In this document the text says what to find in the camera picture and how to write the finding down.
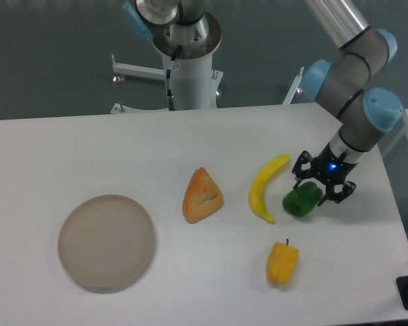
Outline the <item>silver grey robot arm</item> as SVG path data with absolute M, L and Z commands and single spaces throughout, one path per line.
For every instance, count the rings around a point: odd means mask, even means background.
M 397 43 L 386 30 L 373 30 L 351 1 L 308 1 L 307 6 L 341 52 L 335 62 L 319 60 L 304 73 L 300 88 L 341 122 L 318 156 L 303 152 L 293 173 L 325 187 L 323 201 L 341 202 L 356 186 L 347 179 L 365 153 L 403 114 L 400 99 L 383 88 L 363 86 L 395 56 Z M 222 32 L 202 1 L 125 1 L 122 14 L 138 38 L 162 56 L 161 79 L 169 110 L 216 107 L 218 72 L 212 55 Z

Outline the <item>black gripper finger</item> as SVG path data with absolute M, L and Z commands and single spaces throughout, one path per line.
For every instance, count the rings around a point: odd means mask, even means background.
M 341 186 L 342 186 L 341 191 L 336 192 L 334 184 L 326 184 L 325 194 L 319 200 L 317 206 L 321 206 L 327 200 L 339 204 L 340 202 L 344 201 L 347 197 L 351 196 L 356 189 L 356 184 L 351 181 L 344 181 L 341 184 Z
M 316 176 L 316 159 L 308 151 L 302 151 L 294 164 L 292 173 L 296 180 L 293 189 L 296 189 L 303 180 Z

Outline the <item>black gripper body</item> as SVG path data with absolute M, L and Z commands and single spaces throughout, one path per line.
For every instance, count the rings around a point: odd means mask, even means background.
M 356 164 L 340 161 L 327 144 L 321 153 L 311 162 L 312 176 L 324 185 L 343 184 Z

